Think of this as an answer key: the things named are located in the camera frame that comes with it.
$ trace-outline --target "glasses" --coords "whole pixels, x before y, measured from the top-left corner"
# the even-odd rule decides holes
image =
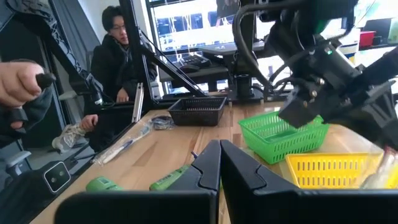
[[[124,25],[123,26],[115,26],[112,28],[112,30],[117,31],[117,32],[120,32],[122,30],[125,31],[126,27]]]

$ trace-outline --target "human hand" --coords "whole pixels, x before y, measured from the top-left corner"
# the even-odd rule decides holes
[[[123,88],[121,88],[118,92],[118,97],[116,98],[116,102],[123,103],[127,101],[129,101],[129,95]]]
[[[86,115],[80,122],[80,127],[86,132],[90,132],[94,130],[94,127],[96,126],[97,122],[98,122],[97,114]]]
[[[36,63],[0,63],[0,104],[18,108],[36,99],[42,92],[36,82],[36,75],[40,73],[44,70]]]

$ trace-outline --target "black basket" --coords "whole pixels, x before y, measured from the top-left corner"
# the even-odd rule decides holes
[[[216,126],[224,112],[226,97],[179,99],[169,108],[178,126]]]

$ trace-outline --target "curtain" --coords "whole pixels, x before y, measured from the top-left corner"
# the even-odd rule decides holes
[[[61,34],[69,44],[80,66],[86,70],[87,52],[100,44],[90,22],[78,0],[49,0],[58,22],[61,23]]]

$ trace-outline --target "red object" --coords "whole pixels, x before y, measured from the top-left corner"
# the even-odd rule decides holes
[[[361,32],[361,37],[359,38],[359,47],[369,47],[373,44],[373,38],[376,31],[364,31]]]

